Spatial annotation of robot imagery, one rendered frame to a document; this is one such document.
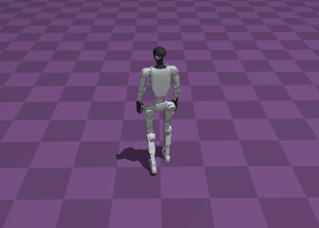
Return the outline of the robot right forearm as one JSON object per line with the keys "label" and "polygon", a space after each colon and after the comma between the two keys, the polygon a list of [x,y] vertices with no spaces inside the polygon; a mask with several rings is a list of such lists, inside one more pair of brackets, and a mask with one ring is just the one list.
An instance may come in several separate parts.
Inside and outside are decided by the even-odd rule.
{"label": "robot right forearm", "polygon": [[180,91],[180,87],[178,88],[178,89],[176,89],[176,90],[174,90],[173,89],[173,97],[172,97],[172,99],[174,100],[174,101],[176,101],[176,99],[178,98],[178,96],[179,96],[179,91]]}

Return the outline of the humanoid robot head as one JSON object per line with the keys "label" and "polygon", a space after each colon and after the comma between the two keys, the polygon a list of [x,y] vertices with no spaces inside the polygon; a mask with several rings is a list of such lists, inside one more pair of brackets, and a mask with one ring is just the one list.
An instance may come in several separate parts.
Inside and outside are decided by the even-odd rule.
{"label": "humanoid robot head", "polygon": [[[163,57],[166,55],[166,50],[163,47],[156,47],[153,50],[153,54],[154,54],[154,59],[157,61],[157,65],[155,66],[155,68],[165,69],[166,66],[163,64]],[[157,60],[155,55],[161,57],[161,59]]]}

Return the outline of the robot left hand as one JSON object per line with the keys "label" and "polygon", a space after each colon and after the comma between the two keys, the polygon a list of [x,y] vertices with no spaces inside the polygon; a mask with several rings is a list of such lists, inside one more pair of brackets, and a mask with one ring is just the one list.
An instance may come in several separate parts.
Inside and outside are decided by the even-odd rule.
{"label": "robot left hand", "polygon": [[[141,109],[143,109],[142,107],[141,107],[141,104],[140,104],[140,102],[139,101],[137,101],[136,102],[136,104],[137,104],[137,112],[139,113],[139,114],[141,114],[143,111],[141,110]],[[144,104],[142,104],[142,105],[144,105]]]}

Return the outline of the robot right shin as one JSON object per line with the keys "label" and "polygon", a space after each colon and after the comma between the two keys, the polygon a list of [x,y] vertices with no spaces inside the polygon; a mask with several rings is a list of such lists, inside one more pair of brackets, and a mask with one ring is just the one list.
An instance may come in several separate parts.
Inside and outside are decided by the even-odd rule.
{"label": "robot right shin", "polygon": [[170,147],[170,144],[171,144],[171,126],[170,126],[170,133],[169,134],[166,134],[166,133],[163,133],[163,140],[164,140],[164,144],[165,144],[165,155],[167,156],[167,154],[169,155],[169,147]]}

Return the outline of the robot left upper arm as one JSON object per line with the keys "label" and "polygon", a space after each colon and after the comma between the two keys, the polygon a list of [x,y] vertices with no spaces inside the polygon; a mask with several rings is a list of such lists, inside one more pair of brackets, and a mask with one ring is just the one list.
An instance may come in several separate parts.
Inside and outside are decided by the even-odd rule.
{"label": "robot left upper arm", "polygon": [[140,87],[139,87],[139,92],[145,92],[146,91],[146,82],[147,82],[147,77],[150,75],[151,69],[150,68],[143,68],[141,70],[141,77],[140,77]]}

